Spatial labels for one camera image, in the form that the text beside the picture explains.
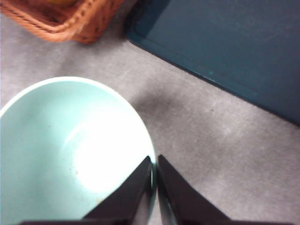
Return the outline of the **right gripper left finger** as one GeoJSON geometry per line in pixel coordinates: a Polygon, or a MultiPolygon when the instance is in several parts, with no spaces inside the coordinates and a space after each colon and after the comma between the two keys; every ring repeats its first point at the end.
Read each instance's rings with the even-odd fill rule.
{"type": "Polygon", "coordinates": [[[153,208],[153,164],[147,156],[112,194],[83,217],[86,221],[148,221],[153,208]]]}

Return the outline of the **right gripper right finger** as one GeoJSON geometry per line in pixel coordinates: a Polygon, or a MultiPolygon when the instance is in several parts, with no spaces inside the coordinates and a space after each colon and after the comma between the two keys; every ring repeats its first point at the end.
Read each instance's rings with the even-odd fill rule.
{"type": "Polygon", "coordinates": [[[198,193],[163,155],[157,158],[157,187],[164,225],[205,225],[231,221],[198,193]]]}

